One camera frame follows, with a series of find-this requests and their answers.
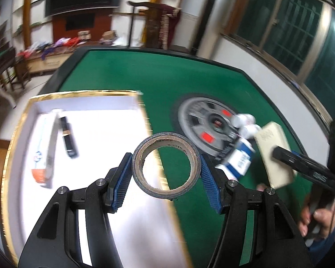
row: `green table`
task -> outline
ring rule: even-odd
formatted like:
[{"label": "green table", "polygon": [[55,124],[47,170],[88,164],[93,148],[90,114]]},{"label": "green table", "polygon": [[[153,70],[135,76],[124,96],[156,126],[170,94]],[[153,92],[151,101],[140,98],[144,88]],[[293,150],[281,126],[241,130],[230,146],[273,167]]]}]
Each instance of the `green table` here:
[{"label": "green table", "polygon": [[[174,131],[170,114],[179,98],[189,93],[206,94],[240,113],[254,115],[260,126],[270,121],[280,124],[291,149],[305,152],[286,119],[243,71],[213,61],[175,52],[81,47],[58,69],[41,94],[77,90],[141,91],[154,133]],[[170,188],[180,186],[188,178],[188,159],[169,148],[159,153]],[[240,182],[251,189],[261,182],[268,184],[258,150]],[[295,219],[310,186],[298,176],[293,184],[278,190]],[[207,267],[224,217],[210,207],[201,181],[174,204],[194,266]],[[252,233],[253,212],[250,212],[241,263],[249,261]]]}]

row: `floor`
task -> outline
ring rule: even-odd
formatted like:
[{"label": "floor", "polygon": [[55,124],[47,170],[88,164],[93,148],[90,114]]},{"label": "floor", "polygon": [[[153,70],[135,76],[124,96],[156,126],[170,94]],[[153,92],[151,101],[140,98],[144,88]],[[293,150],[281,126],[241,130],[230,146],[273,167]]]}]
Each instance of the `floor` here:
[{"label": "floor", "polygon": [[[13,135],[28,100],[31,97],[38,95],[50,77],[51,75],[33,77],[31,81],[27,82],[24,90],[17,86],[13,92],[9,92],[17,104],[14,109],[11,108],[6,99],[0,97],[0,139],[11,140],[11,136]],[[4,250],[1,236],[0,248]]]}]

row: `gray wheel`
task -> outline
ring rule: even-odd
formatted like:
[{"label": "gray wheel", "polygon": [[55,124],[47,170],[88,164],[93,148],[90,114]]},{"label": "gray wheel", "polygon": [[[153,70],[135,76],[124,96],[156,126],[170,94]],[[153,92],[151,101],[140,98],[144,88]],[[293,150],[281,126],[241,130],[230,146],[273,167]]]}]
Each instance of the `gray wheel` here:
[{"label": "gray wheel", "polygon": [[236,133],[230,123],[235,112],[214,99],[188,98],[178,107],[177,113],[185,136],[212,156],[231,142]]}]

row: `white cylinder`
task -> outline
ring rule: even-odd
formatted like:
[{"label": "white cylinder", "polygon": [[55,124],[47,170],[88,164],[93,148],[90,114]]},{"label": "white cylinder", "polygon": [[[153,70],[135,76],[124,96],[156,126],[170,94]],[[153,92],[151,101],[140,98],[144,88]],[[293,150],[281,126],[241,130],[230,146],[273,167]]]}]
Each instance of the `white cylinder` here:
[{"label": "white cylinder", "polygon": [[220,37],[222,24],[227,15],[226,10],[231,2],[232,0],[215,0],[197,56],[204,59],[210,59],[212,56],[217,39]]},{"label": "white cylinder", "polygon": [[251,114],[237,114],[231,118],[231,124],[235,128],[240,128],[245,125],[252,125],[256,123],[255,117]]},{"label": "white cylinder", "polygon": [[245,139],[251,139],[262,128],[256,124],[246,125],[239,129],[239,135]]}]

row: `tape roll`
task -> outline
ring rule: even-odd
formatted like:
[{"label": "tape roll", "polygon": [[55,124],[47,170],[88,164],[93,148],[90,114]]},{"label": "tape roll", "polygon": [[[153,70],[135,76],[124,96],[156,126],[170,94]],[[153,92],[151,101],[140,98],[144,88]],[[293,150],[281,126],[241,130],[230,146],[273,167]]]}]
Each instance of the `tape roll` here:
[{"label": "tape roll", "polygon": [[[143,175],[143,165],[147,155],[159,147],[170,146],[183,151],[190,160],[190,176],[180,187],[163,191],[149,185]],[[174,199],[188,192],[197,182],[201,173],[201,159],[196,146],[184,136],[173,132],[154,134],[146,138],[135,149],[132,158],[132,173],[136,184],[148,195],[161,199]]]}]

